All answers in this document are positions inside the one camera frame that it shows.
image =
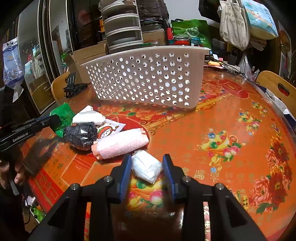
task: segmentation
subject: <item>pink roll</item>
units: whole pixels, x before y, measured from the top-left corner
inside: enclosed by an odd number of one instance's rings
[[[138,128],[99,139],[91,146],[91,150],[98,160],[102,160],[129,153],[148,143],[146,132]]]

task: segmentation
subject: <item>white perforated basket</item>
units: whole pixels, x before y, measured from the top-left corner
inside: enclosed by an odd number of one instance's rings
[[[82,64],[99,99],[194,108],[208,48],[159,46]]]

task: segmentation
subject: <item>white napkin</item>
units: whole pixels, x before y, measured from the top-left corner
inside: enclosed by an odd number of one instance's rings
[[[132,157],[132,170],[135,175],[154,184],[162,171],[162,163],[144,150],[137,151]]]
[[[77,115],[73,117],[73,123],[94,122],[95,125],[101,125],[106,120],[106,117],[101,113],[94,111],[93,107],[88,105]]]

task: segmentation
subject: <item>metal bolt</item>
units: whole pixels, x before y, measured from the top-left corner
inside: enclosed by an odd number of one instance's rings
[[[76,190],[76,189],[79,188],[79,184],[78,184],[78,183],[73,183],[73,184],[71,184],[70,188],[71,188],[72,190]]]
[[[217,183],[216,184],[216,188],[218,188],[219,190],[222,190],[222,189],[224,189],[224,185],[222,184],[222,183]]]
[[[104,181],[107,182],[107,183],[111,182],[112,179],[113,179],[113,178],[112,178],[111,176],[106,176],[106,177],[104,177]]]
[[[190,177],[190,176],[183,176],[183,177],[182,177],[182,180],[183,180],[183,182],[188,183],[188,182],[191,181],[191,177]]]

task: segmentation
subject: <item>table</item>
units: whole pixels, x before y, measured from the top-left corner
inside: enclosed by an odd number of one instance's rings
[[[126,123],[125,129],[145,128],[150,154],[162,160],[169,153],[175,165],[200,183],[224,183],[268,240],[277,240],[296,211],[295,136],[261,94],[248,82],[242,85],[240,77],[205,69],[193,111],[100,101],[91,87],[67,102],[75,113],[89,104],[107,118]],[[25,165],[35,174],[29,184],[46,212],[70,184],[92,184],[121,161],[98,162],[92,153],[64,143],[50,128],[21,149]],[[125,204],[111,207],[117,239],[180,240],[183,207],[166,206],[162,185],[162,175],[154,185],[131,179]],[[207,216],[206,203],[204,210]],[[208,240],[209,223],[205,221]]]

